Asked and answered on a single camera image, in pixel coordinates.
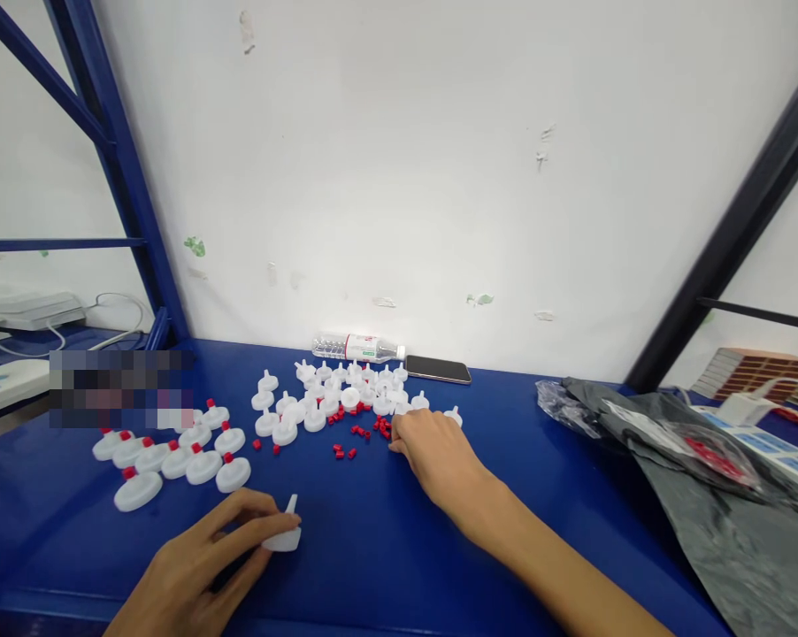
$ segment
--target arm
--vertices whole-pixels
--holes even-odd
[[[429,410],[396,416],[390,448],[408,458],[461,532],[520,577],[567,633],[670,635],[488,471],[454,420]]]

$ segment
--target smartphone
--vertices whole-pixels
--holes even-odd
[[[455,361],[441,361],[437,358],[405,357],[405,369],[409,376],[428,378],[432,380],[446,380],[461,385],[469,385],[472,381],[470,370],[464,363]]]

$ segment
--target white wall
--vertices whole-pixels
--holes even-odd
[[[798,82],[798,0],[96,8],[193,332],[228,341],[621,380]]]
[[[1,5],[71,84],[44,3]],[[0,239],[123,237],[93,143],[0,42]],[[92,304],[104,291],[148,304],[128,249],[0,253],[0,282],[67,290]],[[90,312],[94,326],[133,327],[136,308],[114,297]],[[148,329],[151,316],[143,328]]]
[[[798,316],[798,182],[721,298]],[[798,356],[798,328],[715,311],[677,359],[665,384],[690,387],[718,347]]]

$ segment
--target white cable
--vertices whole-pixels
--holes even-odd
[[[140,318],[136,322],[136,325],[133,328],[131,328],[129,330],[126,330],[125,332],[122,332],[121,334],[117,334],[117,335],[113,336],[112,338],[107,339],[106,341],[102,341],[102,342],[98,343],[97,345],[93,345],[91,348],[89,348],[88,351],[98,351],[98,350],[103,349],[105,347],[109,347],[110,345],[112,345],[115,342],[121,341],[122,339],[126,338],[127,336],[130,336],[131,334],[141,334],[142,333],[142,330],[140,330],[139,327],[142,324],[142,320],[145,319],[145,308],[142,305],[142,303],[140,303],[140,301],[138,301],[133,296],[130,296],[130,295],[127,295],[127,294],[122,294],[121,292],[102,292],[100,295],[96,296],[96,302],[95,303],[93,303],[92,305],[90,305],[88,307],[85,307],[83,309],[84,310],[92,310],[92,309],[94,309],[96,307],[101,306],[101,303],[99,302],[99,299],[102,296],[108,296],[108,295],[121,296],[123,298],[126,298],[128,301],[130,301],[134,305],[136,305],[140,309]],[[6,352],[7,354],[12,354],[13,356],[24,357],[24,358],[42,358],[42,357],[48,356],[51,353],[51,351],[60,351],[61,349],[63,349],[65,347],[65,338],[60,332],[57,331],[57,329],[55,327],[53,327],[51,325],[50,322],[51,322],[51,319],[59,316],[60,314],[66,314],[67,312],[70,312],[70,311],[74,311],[74,309],[67,310],[67,311],[64,311],[64,312],[60,312],[59,314],[56,314],[54,317],[48,317],[45,320],[45,326],[48,327],[48,329],[51,332],[56,334],[58,339],[60,339],[60,346],[57,349],[49,350],[49,351],[45,352],[44,354],[22,354],[21,352],[12,351],[12,349],[8,349],[8,348],[6,348],[4,345],[2,345],[0,343],[0,350],[2,350],[3,352]],[[19,314],[20,312],[6,312],[6,313]]]
[[[778,378],[773,380],[768,380],[764,385],[762,385],[759,389],[753,392],[752,397],[754,399],[758,398],[765,398],[771,390],[780,382],[793,382],[798,384],[798,379],[789,379],[789,378]]]
[[[57,335],[57,338],[60,340],[60,346],[53,351],[60,351],[62,348],[65,347],[65,338],[63,335],[58,332],[54,327],[51,326],[50,318],[45,321],[45,326],[49,328],[51,332]],[[14,352],[12,349],[7,349],[4,345],[0,343],[0,350],[6,352],[7,354],[13,354],[14,356],[21,356],[24,358],[42,358],[48,356],[51,352],[47,351],[44,354],[22,354],[21,352]]]

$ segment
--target white plug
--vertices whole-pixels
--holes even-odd
[[[767,398],[750,393],[732,394],[717,409],[715,417],[729,426],[756,426],[774,407],[778,405]]]

